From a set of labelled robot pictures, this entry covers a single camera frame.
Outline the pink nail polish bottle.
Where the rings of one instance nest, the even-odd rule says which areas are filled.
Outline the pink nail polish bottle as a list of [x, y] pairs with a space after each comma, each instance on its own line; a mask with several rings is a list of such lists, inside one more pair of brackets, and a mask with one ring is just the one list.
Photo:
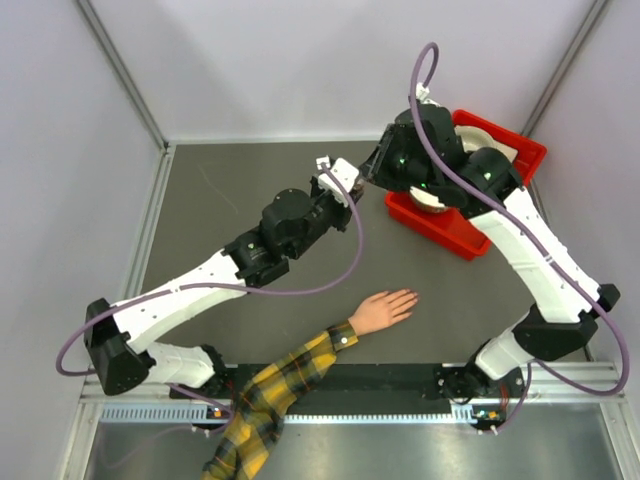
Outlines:
[[350, 191], [350, 196], [355, 203], [358, 203], [364, 194], [365, 183], [357, 181]]

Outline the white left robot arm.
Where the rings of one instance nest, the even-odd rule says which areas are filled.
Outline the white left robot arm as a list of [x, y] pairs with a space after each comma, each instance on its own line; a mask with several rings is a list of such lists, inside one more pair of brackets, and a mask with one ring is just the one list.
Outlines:
[[105, 395], [149, 383], [178, 384], [209, 397], [224, 390], [226, 366], [213, 347], [158, 339], [216, 305], [265, 289], [329, 229], [345, 230], [361, 195], [357, 173], [334, 167], [311, 185], [309, 193], [278, 193], [256, 227], [185, 274], [128, 301], [99, 299], [88, 306], [84, 344]]

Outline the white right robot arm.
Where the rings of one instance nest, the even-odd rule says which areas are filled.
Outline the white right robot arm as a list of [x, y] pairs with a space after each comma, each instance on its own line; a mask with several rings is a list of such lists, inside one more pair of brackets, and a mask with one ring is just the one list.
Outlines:
[[360, 167], [389, 192], [428, 193], [457, 210], [504, 256], [533, 296], [525, 316], [444, 377], [442, 391], [469, 401], [498, 389], [531, 361], [555, 361], [585, 347], [597, 320], [620, 298], [571, 258], [536, 210], [520, 173], [493, 142], [467, 149], [451, 113], [421, 104], [389, 123]]

